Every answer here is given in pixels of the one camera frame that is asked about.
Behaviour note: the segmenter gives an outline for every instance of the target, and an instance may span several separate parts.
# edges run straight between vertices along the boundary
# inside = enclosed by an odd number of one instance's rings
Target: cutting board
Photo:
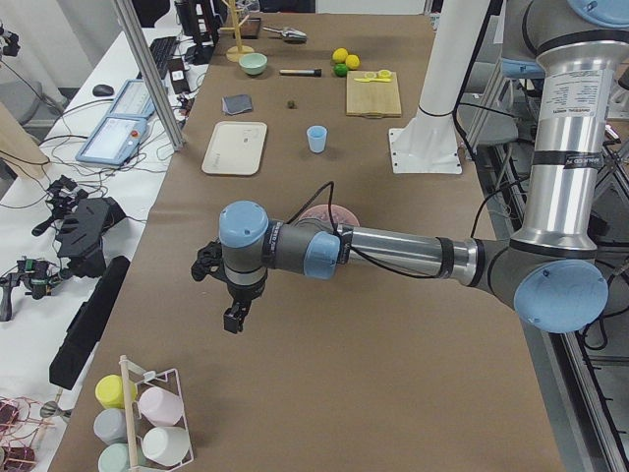
[[[391,82],[386,83],[354,80],[364,76],[365,71],[350,71],[347,74],[347,115],[368,118],[402,116],[397,74],[393,72]]]

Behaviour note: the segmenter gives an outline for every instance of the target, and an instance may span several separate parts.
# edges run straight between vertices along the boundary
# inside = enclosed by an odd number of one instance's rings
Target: lemon
[[[337,77],[345,77],[347,76],[348,68],[345,64],[336,64],[334,66],[334,74]]]
[[[361,66],[361,60],[358,58],[356,54],[350,54],[345,59],[345,65],[348,67],[350,71],[355,71]]]
[[[332,61],[334,61],[336,64],[341,64],[345,62],[345,59],[347,59],[348,55],[349,52],[347,52],[347,49],[345,49],[344,47],[339,47],[332,53]]]

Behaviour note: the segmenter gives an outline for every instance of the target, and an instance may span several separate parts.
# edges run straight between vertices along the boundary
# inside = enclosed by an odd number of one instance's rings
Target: white post
[[[451,112],[489,2],[443,2],[417,115],[406,128],[389,130],[394,173],[461,173]]]

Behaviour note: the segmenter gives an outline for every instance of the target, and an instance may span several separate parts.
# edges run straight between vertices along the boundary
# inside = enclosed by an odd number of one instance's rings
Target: metal scoop
[[[276,29],[276,28],[262,27],[262,29],[265,31],[278,33],[282,37],[284,42],[304,43],[308,40],[307,34],[294,28],[286,27],[282,29]]]

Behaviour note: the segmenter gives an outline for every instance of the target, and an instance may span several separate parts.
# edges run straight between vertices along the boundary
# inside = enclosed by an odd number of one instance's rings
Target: black mouse
[[[94,96],[111,96],[114,94],[114,88],[108,84],[98,84],[91,90],[91,93]]]

